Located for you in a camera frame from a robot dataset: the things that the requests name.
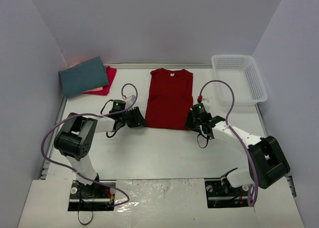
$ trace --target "gray wall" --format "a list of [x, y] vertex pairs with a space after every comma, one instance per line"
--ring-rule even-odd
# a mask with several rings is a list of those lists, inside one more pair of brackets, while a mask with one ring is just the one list
[[16, 227], [61, 103], [59, 48], [32, 0], [0, 0], [0, 227]]
[[306, 227], [318, 227], [319, 0], [282, 0], [253, 56], [268, 101], [260, 104], [269, 133], [292, 168]]
[[281, 0], [33, 0], [69, 65], [251, 55]]

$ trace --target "red cloth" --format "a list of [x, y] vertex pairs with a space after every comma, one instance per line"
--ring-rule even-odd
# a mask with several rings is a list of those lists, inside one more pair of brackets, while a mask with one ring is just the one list
[[193, 106], [193, 74], [164, 68], [151, 72], [151, 86], [145, 119], [148, 127], [187, 130], [185, 122]]
[[84, 92], [84, 94], [89, 94], [89, 95], [107, 95], [110, 91], [110, 87], [114, 81], [115, 75], [116, 75], [116, 70], [115, 68], [112, 68], [110, 66], [106, 67], [106, 74], [108, 76], [109, 80], [109, 85], [103, 86], [102, 90], [99, 91], [94, 91], [94, 92]]

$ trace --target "laundry basket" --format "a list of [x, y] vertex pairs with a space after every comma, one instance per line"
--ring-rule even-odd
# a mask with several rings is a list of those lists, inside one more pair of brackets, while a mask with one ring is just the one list
[[[267, 100], [268, 95], [253, 57], [247, 55], [214, 55], [211, 58], [213, 77], [225, 81], [235, 94], [235, 106], [253, 106]], [[229, 106], [229, 89], [216, 83], [217, 97], [222, 106]]]

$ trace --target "stack of folded clothes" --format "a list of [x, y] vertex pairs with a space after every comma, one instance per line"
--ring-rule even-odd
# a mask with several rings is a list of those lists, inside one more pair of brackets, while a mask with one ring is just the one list
[[82, 62], [67, 70], [59, 71], [66, 98], [80, 93], [107, 95], [116, 75], [116, 69], [103, 65], [100, 57]]

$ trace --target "teal folded cloth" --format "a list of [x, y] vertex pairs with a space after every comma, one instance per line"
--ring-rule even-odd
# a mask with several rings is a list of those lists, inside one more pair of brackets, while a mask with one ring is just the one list
[[109, 85], [106, 68], [100, 56], [59, 71], [59, 75], [63, 93], [67, 99], [82, 92]]

